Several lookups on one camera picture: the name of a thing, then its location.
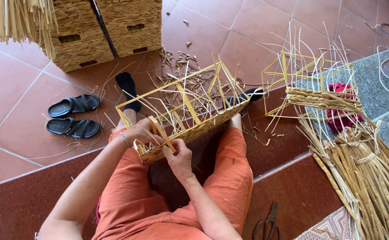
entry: wicker storage box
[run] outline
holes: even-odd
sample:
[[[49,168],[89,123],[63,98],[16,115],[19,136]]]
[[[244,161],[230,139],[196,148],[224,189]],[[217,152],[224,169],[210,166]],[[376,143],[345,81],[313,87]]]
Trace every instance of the wicker storage box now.
[[[51,33],[54,46],[103,38],[103,30],[89,1],[54,2],[58,31]]]
[[[63,72],[108,62],[114,59],[109,43],[102,37],[90,41],[78,41],[54,46],[53,63]]]
[[[97,0],[119,57],[162,47],[162,0]]]
[[[114,59],[89,1],[54,1],[58,30],[51,32],[55,58],[63,72]]]

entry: scissors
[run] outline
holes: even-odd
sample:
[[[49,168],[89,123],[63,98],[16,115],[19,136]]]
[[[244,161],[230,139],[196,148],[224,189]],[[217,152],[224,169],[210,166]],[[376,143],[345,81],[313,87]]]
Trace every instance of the scissors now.
[[[274,229],[276,228],[277,230],[277,234],[278,234],[278,239],[280,240],[280,232],[279,232],[279,228],[276,227],[276,213],[277,213],[277,202],[276,201],[273,201],[273,207],[272,207],[272,212],[270,213],[270,216],[268,217],[267,221],[261,221],[257,224],[257,226],[255,227],[255,231],[254,231],[254,235],[252,237],[253,240],[256,240],[256,236],[257,236],[257,231],[258,231],[258,228],[260,228],[261,224],[265,223],[265,227],[264,227],[264,238],[263,240],[266,240],[266,236],[267,236],[267,225],[269,222],[272,222],[272,231],[270,232],[270,235],[268,237],[269,240],[272,239],[272,236],[273,236],[273,232],[274,232]]]

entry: orange pants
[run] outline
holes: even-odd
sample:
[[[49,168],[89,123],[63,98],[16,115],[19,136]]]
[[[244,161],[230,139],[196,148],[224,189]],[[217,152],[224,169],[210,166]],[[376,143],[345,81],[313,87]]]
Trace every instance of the orange pants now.
[[[125,129],[117,130],[109,142]],[[161,195],[151,190],[148,166],[130,148],[116,167],[99,205],[101,216],[93,240],[210,239],[202,232],[192,203],[170,212]],[[252,170],[246,143],[237,128],[226,130],[219,141],[213,174],[203,188],[242,233],[251,200]]]

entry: foot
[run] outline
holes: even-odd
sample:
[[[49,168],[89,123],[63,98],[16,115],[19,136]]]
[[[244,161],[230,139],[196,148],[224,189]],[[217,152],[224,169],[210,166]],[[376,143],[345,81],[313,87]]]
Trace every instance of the foot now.
[[[245,94],[250,96],[250,98],[249,98],[250,102],[257,101],[258,99],[260,99],[262,96],[262,93],[264,92],[262,89],[258,89],[255,92],[256,89],[257,88],[251,88],[251,89],[248,89],[245,91]],[[237,104],[239,104],[239,102],[247,100],[247,98],[244,94],[237,96],[237,98],[227,97],[227,101],[229,102],[230,106],[237,105]]]
[[[135,82],[131,77],[131,74],[124,72],[118,74],[116,76],[116,82],[119,87],[124,90],[124,94],[126,97],[126,101],[133,99],[133,97],[137,96],[137,92],[135,91]],[[133,109],[135,112],[140,111],[141,102],[133,101],[127,105],[125,105],[125,109]]]

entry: hand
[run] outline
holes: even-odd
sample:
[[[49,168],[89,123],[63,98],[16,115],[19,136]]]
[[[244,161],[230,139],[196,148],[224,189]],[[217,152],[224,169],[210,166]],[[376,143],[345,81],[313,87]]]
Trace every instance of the hand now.
[[[192,172],[192,151],[186,147],[183,139],[174,139],[171,144],[176,150],[175,154],[164,147],[161,150],[168,160],[172,172],[182,183],[194,176]]]
[[[144,118],[143,120],[139,121],[131,128],[124,131],[123,134],[125,134],[131,144],[134,143],[135,139],[138,139],[144,144],[149,142],[157,144],[156,141],[158,141],[160,144],[164,142],[162,137],[151,133],[151,125],[148,118]]]

